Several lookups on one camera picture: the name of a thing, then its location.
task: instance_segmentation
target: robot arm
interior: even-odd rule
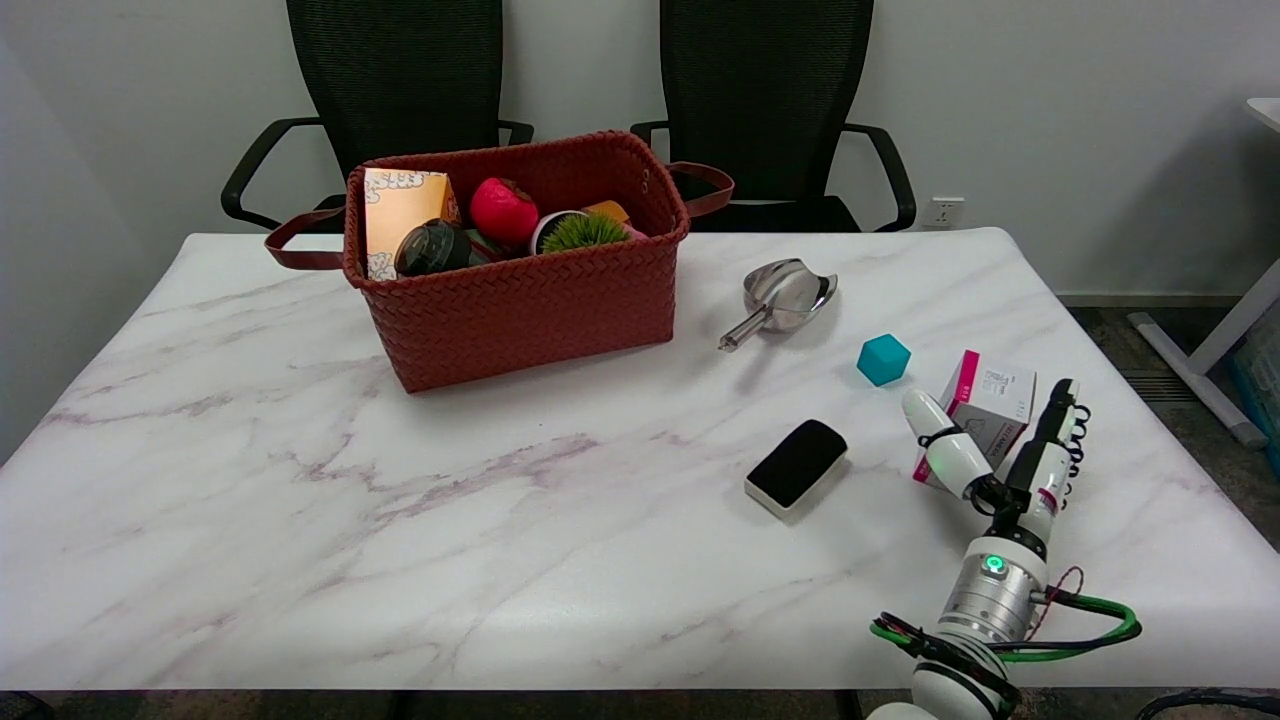
[[[929,395],[910,389],[902,413],[924,447],[933,474],[948,492],[992,518],[991,529],[965,552],[960,575],[933,634],[884,614],[878,625],[911,638],[904,647],[919,659],[911,679],[914,705],[878,708],[870,720],[1001,720],[1018,702],[1005,664],[988,647],[1023,641],[1033,597],[1048,584],[1047,543],[1065,507],[1083,455],[1079,439],[1088,410],[1076,404],[1079,384],[1060,380],[1018,451],[1004,482]]]

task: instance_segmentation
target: white wall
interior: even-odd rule
[[[0,41],[0,462],[164,270]]]
[[[654,0],[507,0],[507,28],[503,110],[539,138],[663,115]],[[218,192],[312,106],[279,0],[4,0],[0,40],[4,457],[187,233],[252,229]],[[1251,95],[1280,95],[1280,0],[879,0],[851,119],[893,133],[922,205],[965,196],[963,224],[1007,228],[1060,292],[1231,293],[1280,238],[1280,136]],[[296,131],[246,205],[301,211],[335,176]],[[831,191],[892,215],[858,138]],[[87,261],[31,279],[51,254]]]

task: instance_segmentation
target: chair armrest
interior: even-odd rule
[[[897,202],[897,219],[876,232],[897,232],[911,227],[915,223],[915,193],[911,191],[911,181],[906,177],[906,167],[902,165],[902,156],[897,154],[893,138],[883,128],[852,123],[845,123],[845,132],[858,132],[872,138],[876,154],[879,155],[881,164],[884,165],[884,174],[888,176],[893,200]]]
[[[227,178],[227,184],[223,186],[223,213],[227,213],[227,215],[236,218],[237,220],[246,220],[269,231],[274,231],[280,227],[280,223],[268,218],[266,215],[259,215],[257,213],[241,208],[241,196],[244,195],[244,188],[248,187],[248,181],[253,179],[253,173],[256,173],[257,168],[262,165],[262,160],[266,159],[266,154],[275,147],[275,143],[284,137],[284,133],[298,126],[319,124],[320,118],[284,118],[266,126],[262,135],[257,136],[253,145],[248,146],[248,151],[244,152],[239,164],[237,164],[236,169],[232,170],[232,177]]]
[[[511,131],[511,137],[507,138],[507,145],[529,145],[534,141],[534,126],[531,124],[516,123],[512,120],[498,120],[498,127]]]
[[[654,120],[652,123],[636,123],[631,126],[631,132],[639,135],[640,140],[645,145],[653,147],[653,131],[669,128],[671,123],[668,120]]]

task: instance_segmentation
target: brown leather strap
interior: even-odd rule
[[[291,270],[340,270],[342,252],[330,250],[285,250],[284,246],[297,234],[320,220],[328,220],[342,213],[342,208],[333,210],[315,210],[303,213],[297,218],[284,223],[266,236],[266,250],[271,252],[275,261]]]
[[[728,177],[728,173],[724,170],[718,170],[701,163],[681,161],[667,165],[667,172],[685,173],[686,176],[709,182],[712,187],[717,188],[716,192],[685,202],[685,210],[689,211],[690,218],[700,218],[708,213],[714,213],[728,205],[730,197],[733,196],[733,178]]]

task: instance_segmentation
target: red ball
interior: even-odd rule
[[[471,196],[471,222],[488,238],[526,247],[538,227],[538,205],[516,183],[489,178]]]

